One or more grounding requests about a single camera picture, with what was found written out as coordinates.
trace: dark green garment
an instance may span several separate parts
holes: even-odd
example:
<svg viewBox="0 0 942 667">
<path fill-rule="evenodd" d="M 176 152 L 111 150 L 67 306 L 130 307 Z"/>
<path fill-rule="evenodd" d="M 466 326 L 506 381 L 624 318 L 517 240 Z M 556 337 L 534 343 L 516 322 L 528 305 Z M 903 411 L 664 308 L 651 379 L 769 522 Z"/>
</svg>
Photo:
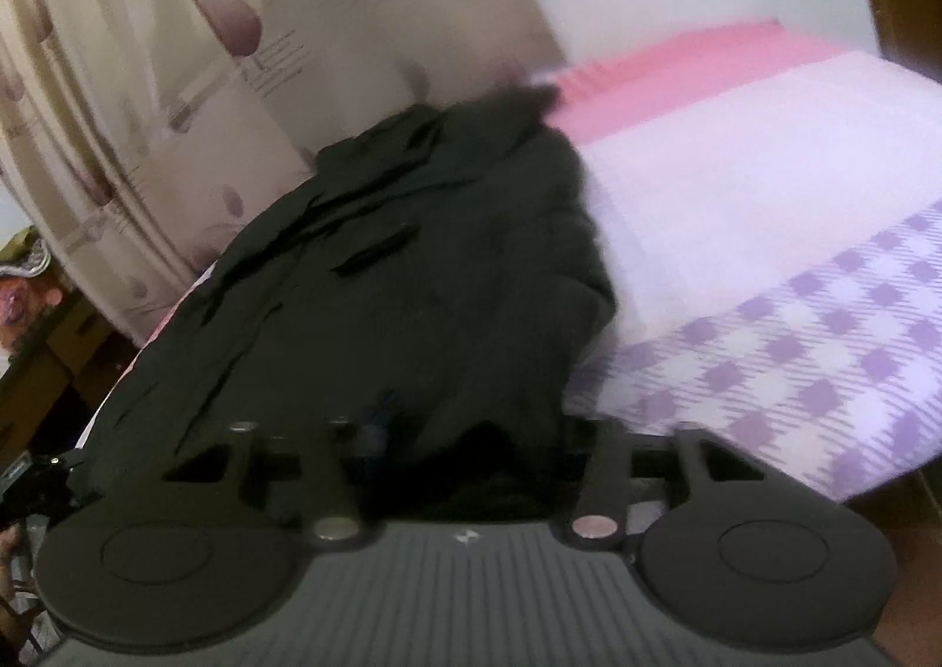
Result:
<svg viewBox="0 0 942 667">
<path fill-rule="evenodd" d="M 78 491 L 232 421 L 293 432 L 379 410 L 383 510 L 432 515 L 484 480 L 491 507 L 532 496 L 573 365 L 615 309 L 581 162 L 542 124 L 553 98 L 416 106 L 325 148 L 112 393 Z"/>
</svg>

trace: pink fabric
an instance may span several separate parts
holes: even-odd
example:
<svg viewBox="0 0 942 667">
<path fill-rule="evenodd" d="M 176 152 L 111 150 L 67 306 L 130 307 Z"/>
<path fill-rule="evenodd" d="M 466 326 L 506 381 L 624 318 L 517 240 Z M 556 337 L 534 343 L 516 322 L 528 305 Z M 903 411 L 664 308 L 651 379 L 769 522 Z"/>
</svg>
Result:
<svg viewBox="0 0 942 667">
<path fill-rule="evenodd" d="M 549 121 L 576 145 L 587 144 L 842 52 L 775 22 L 689 33 L 647 51 L 564 71 L 556 80 L 562 106 Z"/>
</svg>

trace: floral curtain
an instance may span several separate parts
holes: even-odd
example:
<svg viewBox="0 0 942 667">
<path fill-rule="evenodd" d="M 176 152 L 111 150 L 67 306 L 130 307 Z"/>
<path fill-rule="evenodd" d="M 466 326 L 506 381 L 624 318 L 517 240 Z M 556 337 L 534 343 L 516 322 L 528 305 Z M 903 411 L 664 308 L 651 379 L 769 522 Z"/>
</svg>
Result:
<svg viewBox="0 0 942 667">
<path fill-rule="evenodd" d="M 534 0 L 0 0 L 0 168 L 141 343 L 319 148 L 560 62 Z"/>
</svg>

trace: mattress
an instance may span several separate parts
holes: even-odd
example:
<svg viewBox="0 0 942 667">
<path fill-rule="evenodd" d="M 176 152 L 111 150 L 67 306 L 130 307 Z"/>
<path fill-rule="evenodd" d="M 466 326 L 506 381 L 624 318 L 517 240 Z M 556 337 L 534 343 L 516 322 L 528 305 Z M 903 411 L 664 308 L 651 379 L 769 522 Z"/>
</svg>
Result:
<svg viewBox="0 0 942 667">
<path fill-rule="evenodd" d="M 835 500 L 942 453 L 942 88 L 778 24 L 553 79 L 620 305 L 567 412 Z"/>
</svg>

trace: silver screw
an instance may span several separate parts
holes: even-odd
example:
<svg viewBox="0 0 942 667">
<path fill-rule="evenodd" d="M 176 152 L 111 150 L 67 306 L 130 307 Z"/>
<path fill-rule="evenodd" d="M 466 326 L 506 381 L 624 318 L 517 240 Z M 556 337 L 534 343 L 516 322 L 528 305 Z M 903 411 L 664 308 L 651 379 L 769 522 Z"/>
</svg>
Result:
<svg viewBox="0 0 942 667">
<path fill-rule="evenodd" d="M 234 433 L 251 433 L 256 427 L 258 427 L 258 423 L 241 422 L 232 423 L 229 425 L 229 430 L 232 430 Z"/>
<path fill-rule="evenodd" d="M 573 531 L 583 540 L 604 540 L 618 531 L 618 522 L 606 515 L 583 515 L 573 521 Z"/>
<path fill-rule="evenodd" d="M 314 523 L 314 535 L 325 542 L 352 540 L 360 533 L 360 525 L 345 515 L 332 515 Z"/>
</svg>

